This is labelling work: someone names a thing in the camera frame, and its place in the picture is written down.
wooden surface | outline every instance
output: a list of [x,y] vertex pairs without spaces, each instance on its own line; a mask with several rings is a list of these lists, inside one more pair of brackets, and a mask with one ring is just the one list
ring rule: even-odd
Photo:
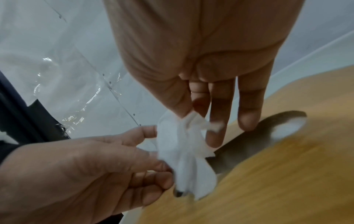
[[[172,191],[139,224],[354,223],[354,66],[295,81],[264,102],[263,117],[301,110],[295,135],[244,161],[206,198]],[[227,138],[240,133],[237,124]]]

white tissue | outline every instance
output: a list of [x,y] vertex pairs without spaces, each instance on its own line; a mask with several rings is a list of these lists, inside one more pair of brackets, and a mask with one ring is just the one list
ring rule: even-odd
[[158,158],[174,171],[176,190],[189,192],[195,200],[210,194],[217,183],[216,174],[205,160],[213,157],[202,130],[218,132],[221,123],[210,123],[197,112],[180,119],[168,110],[157,124]]

tissue paper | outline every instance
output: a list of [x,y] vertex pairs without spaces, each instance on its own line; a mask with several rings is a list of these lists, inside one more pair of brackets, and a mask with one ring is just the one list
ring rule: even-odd
[[168,110],[157,124],[158,158],[174,172],[176,190],[189,192],[195,200],[210,194],[217,183],[216,174],[205,160],[215,156],[202,136],[203,130],[218,132],[221,123],[210,123],[193,111],[180,119]]

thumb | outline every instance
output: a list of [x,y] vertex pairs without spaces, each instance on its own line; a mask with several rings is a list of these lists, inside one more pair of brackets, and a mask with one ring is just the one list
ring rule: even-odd
[[155,152],[115,144],[84,152],[82,162],[85,163],[83,167],[87,167],[87,173],[94,176],[105,173],[169,170],[166,163],[157,159]]
[[135,77],[135,79],[180,118],[185,117],[192,111],[193,106],[188,81],[182,80],[179,76],[159,81],[146,80],[140,77]]

hand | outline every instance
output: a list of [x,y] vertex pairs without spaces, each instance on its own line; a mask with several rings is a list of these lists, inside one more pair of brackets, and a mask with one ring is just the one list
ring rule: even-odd
[[18,148],[0,166],[0,223],[93,224],[153,203],[173,185],[166,164],[136,148],[154,137],[150,126]]
[[[274,58],[304,0],[104,0],[125,66],[178,116],[227,124],[238,77],[238,122],[256,127]],[[208,132],[222,144],[226,127]]]

